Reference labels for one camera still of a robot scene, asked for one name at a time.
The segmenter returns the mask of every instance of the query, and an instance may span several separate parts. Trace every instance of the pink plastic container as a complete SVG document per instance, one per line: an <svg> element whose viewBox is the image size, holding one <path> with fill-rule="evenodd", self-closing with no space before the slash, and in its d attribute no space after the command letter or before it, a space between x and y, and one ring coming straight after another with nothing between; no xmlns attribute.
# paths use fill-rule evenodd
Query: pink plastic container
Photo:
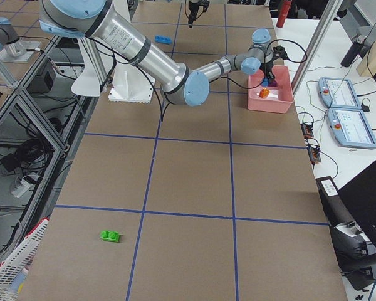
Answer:
<svg viewBox="0 0 376 301"><path fill-rule="evenodd" d="M248 110L274 113L286 113L288 111L294 102L288 67L274 66L273 74L278 85L277 87L266 87L270 91L266 98L259 97L259 92L264 88L262 86L248 90ZM259 85L263 78L263 71L259 70L248 78L248 86Z"/></svg>

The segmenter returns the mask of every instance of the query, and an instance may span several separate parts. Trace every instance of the computer monitor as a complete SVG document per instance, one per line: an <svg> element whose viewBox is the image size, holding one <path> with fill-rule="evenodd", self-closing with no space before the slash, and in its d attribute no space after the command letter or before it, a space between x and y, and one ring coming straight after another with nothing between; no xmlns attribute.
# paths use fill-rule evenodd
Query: computer monitor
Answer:
<svg viewBox="0 0 376 301"><path fill-rule="evenodd" d="M376 246L376 161L339 189L338 195Z"/></svg>

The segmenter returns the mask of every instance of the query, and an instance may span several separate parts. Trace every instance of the red and white basket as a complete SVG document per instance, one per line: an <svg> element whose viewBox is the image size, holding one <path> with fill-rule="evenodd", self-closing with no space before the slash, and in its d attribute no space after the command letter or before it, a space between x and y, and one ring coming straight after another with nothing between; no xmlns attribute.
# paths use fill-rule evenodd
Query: red and white basket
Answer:
<svg viewBox="0 0 376 301"><path fill-rule="evenodd" d="M9 289L10 284L15 277L26 266L30 265L36 254L40 241L47 228L49 220L42 219L33 229L25 236L24 240L14 249L13 252L0 263L0 301L15 301L17 292Z"/></svg>

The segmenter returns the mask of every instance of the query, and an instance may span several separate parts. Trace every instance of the blue block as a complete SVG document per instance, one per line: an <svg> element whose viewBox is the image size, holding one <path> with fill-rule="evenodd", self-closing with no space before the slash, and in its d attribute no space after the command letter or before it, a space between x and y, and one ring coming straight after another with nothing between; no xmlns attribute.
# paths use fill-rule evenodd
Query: blue block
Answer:
<svg viewBox="0 0 376 301"><path fill-rule="evenodd" d="M162 44L171 44L172 41L168 36L155 36L155 42Z"/></svg>

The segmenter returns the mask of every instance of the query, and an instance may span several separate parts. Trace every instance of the white mounting plate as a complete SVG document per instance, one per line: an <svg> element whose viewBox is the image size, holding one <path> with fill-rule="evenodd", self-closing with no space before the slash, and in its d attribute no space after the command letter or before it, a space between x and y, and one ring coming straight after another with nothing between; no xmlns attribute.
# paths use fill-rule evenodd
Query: white mounting plate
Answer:
<svg viewBox="0 0 376 301"><path fill-rule="evenodd" d="M147 76L155 85L155 79L148 74ZM117 64L109 101L150 103L152 94L152 86L136 67Z"/></svg>
<svg viewBox="0 0 376 301"><path fill-rule="evenodd" d="M39 47L41 42L36 41L23 41L23 45L26 49L35 49ZM33 55L33 51L27 51L25 54L15 58L13 56L9 56L5 49L0 51L0 60L5 63L27 63L31 56Z"/></svg>

